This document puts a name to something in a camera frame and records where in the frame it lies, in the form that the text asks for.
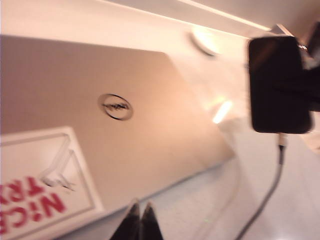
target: white sticker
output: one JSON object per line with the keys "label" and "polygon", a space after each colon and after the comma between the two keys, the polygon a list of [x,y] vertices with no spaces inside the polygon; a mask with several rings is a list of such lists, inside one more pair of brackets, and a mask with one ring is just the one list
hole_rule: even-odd
{"label": "white sticker", "polygon": [[72,128],[1,136],[1,239],[46,239],[103,211]]}

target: black object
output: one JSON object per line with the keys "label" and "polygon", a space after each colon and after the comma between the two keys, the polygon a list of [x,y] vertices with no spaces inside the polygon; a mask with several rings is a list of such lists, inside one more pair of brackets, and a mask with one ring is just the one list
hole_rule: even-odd
{"label": "black object", "polygon": [[303,72],[298,42],[292,36],[273,36],[249,43],[251,119],[260,133],[303,134],[312,127],[309,103],[282,91]]}
{"label": "black object", "polygon": [[314,26],[307,48],[311,57],[315,58],[316,55],[320,55],[320,21]]}
{"label": "black object", "polygon": [[141,237],[143,240],[164,240],[152,204],[149,202],[141,219]]}
{"label": "black object", "polygon": [[127,214],[122,220],[110,240],[139,240],[140,230],[140,207],[135,200],[127,210]]}
{"label": "black object", "polygon": [[135,200],[110,240],[164,240],[152,204],[148,202],[140,219],[140,207]]}

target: laptop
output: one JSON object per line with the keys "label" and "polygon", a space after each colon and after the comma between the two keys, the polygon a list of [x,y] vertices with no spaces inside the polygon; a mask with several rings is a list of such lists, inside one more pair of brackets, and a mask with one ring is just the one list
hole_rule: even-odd
{"label": "laptop", "polygon": [[[1,36],[2,206],[22,214],[10,207],[21,178],[32,212],[4,239],[57,236],[232,156],[165,53]],[[32,207],[31,187],[51,195]]]}

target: silver laptop lid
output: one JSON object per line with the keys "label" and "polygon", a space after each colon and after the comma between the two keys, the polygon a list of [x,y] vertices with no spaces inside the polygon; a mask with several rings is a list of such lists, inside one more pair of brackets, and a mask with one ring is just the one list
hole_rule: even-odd
{"label": "silver laptop lid", "polygon": [[61,126],[106,213],[233,155],[166,54],[2,36],[1,134]]}

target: dell logo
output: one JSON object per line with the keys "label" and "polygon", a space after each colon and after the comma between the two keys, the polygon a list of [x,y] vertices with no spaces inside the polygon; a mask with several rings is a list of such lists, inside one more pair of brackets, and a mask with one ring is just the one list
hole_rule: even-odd
{"label": "dell logo", "polygon": [[115,94],[104,94],[99,97],[104,112],[116,120],[128,120],[133,115],[130,103],[123,97]]}

